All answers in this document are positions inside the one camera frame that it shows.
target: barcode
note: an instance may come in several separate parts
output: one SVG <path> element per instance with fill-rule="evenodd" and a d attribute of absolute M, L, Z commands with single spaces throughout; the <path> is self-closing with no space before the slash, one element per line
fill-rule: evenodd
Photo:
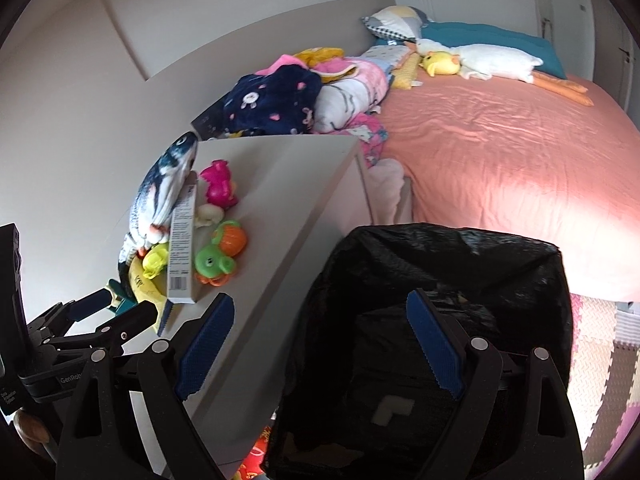
<path fill-rule="evenodd" d="M 187 290 L 187 278 L 185 276 L 172 276 L 169 278 L 171 290 Z"/>

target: black device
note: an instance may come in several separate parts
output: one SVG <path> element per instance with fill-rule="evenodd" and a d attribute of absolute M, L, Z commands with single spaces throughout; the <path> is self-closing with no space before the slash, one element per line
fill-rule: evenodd
<path fill-rule="evenodd" d="M 440 314 L 423 290 L 407 299 L 407 317 L 440 386 L 460 402 L 415 480 L 583 480 L 574 414 L 549 352 L 498 351 L 470 338 Z M 515 390 L 511 409 L 495 421 L 500 392 Z M 491 449 L 491 469 L 469 476 L 479 451 Z"/>
<path fill-rule="evenodd" d="M 143 302 L 94 333 L 65 336 L 72 324 L 108 305 L 107 291 L 57 304 L 28 325 L 20 297 L 19 236 L 0 228 L 0 374 L 2 410 L 40 417 L 58 444 L 57 480 L 152 480 L 130 392 L 142 392 L 156 438 L 176 480 L 224 477 L 182 403 L 197 392 L 234 321 L 233 301 L 219 294 L 199 319 L 171 340 L 139 354 L 122 345 L 151 326 L 155 306 Z M 503 460 L 483 480 L 578 480 L 582 451 L 564 385 L 544 349 L 529 356 L 500 352 L 470 338 L 455 318 L 440 314 L 427 295 L 412 292 L 407 317 L 441 387 L 460 398 L 456 413 L 416 480 L 465 480 L 486 445 L 501 390 L 523 392 L 507 424 Z M 64 423 L 52 403 L 71 397 Z M 7 439 L 0 432 L 0 437 Z M 0 442 L 9 449 L 15 443 Z"/>
<path fill-rule="evenodd" d="M 122 345 L 156 322 L 158 312 L 148 301 L 93 333 L 65 335 L 74 322 L 110 301 L 110 293 L 99 290 L 59 303 L 27 324 L 18 231 L 13 224 L 0 227 L 2 412 L 22 409 L 43 421 L 58 444 L 57 480 L 162 478 L 151 469 L 131 405 L 130 392 L 143 392 L 174 478 L 223 480 L 182 403 L 202 386 L 233 325 L 232 299 L 217 295 L 199 319 L 185 322 L 171 340 L 158 339 L 139 354 L 123 355 Z M 65 397 L 71 402 L 63 423 L 53 402 Z M 4 429 L 0 450 L 14 470 L 36 471 L 29 452 Z"/>

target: black clamp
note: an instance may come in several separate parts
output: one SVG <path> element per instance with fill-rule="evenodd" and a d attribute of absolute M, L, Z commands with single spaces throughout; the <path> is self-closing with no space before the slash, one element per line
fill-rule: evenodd
<path fill-rule="evenodd" d="M 152 480 L 129 392 L 142 392 L 156 439 L 176 480 L 223 480 L 182 402 L 197 392 L 234 320 L 219 294 L 200 319 L 139 354 L 94 349 L 82 373 L 60 440 L 57 480 Z"/>
<path fill-rule="evenodd" d="M 53 402 L 73 394 L 92 349 L 104 347 L 111 356 L 122 355 L 122 345 L 156 322 L 156 306 L 143 301 L 135 308 L 100 325 L 94 333 L 64 336 L 71 323 L 66 320 L 71 308 L 88 301 L 101 310 L 111 301 L 103 289 L 77 303 L 57 305 L 29 325 L 32 342 L 40 341 L 18 371 L 26 391 L 38 403 Z M 63 319 L 62 330 L 52 324 Z"/>
<path fill-rule="evenodd" d="M 517 421 L 503 460 L 476 479 L 582 480 L 582 449 L 564 384 L 549 352 L 498 351 L 440 314 L 423 290 L 407 299 L 407 317 L 438 383 L 460 398 L 456 413 L 416 480 L 465 480 L 484 444 L 498 391 L 521 385 Z"/>

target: red object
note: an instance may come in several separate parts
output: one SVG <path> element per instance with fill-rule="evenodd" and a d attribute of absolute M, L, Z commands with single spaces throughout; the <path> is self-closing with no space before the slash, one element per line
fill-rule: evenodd
<path fill-rule="evenodd" d="M 262 430 L 260 437 L 256 440 L 254 448 L 247 455 L 234 475 L 234 480 L 253 480 L 255 477 L 264 475 L 264 471 L 260 468 L 260 464 L 264 459 L 267 451 L 267 444 L 271 435 L 271 428 L 266 427 Z"/>
<path fill-rule="evenodd" d="M 231 278 L 231 274 L 223 274 L 219 278 L 206 278 L 199 272 L 194 271 L 194 275 L 196 279 L 202 283 L 203 285 L 212 285 L 212 286 L 223 286 L 226 285 L 226 282 Z"/>
<path fill-rule="evenodd" d="M 236 225 L 224 224 L 222 230 L 223 235 L 218 244 L 220 250 L 225 253 L 226 256 L 231 256 L 232 258 L 238 256 L 246 246 L 246 233 L 244 229 Z"/>
<path fill-rule="evenodd" d="M 234 185 L 231 182 L 231 170 L 226 160 L 214 160 L 200 173 L 200 176 L 209 183 L 207 202 L 222 209 L 229 209 L 238 203 Z"/>

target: teal pillow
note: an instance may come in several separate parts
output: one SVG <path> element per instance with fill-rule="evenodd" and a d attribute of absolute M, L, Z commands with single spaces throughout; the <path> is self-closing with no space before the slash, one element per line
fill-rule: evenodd
<path fill-rule="evenodd" d="M 425 40 L 437 41 L 451 48 L 476 43 L 517 48 L 544 61 L 544 64 L 537 67 L 536 70 L 560 79 L 566 79 L 556 51 L 551 43 L 543 38 L 505 30 L 493 25 L 460 22 L 429 23 L 427 27 L 422 28 L 422 37 Z"/>

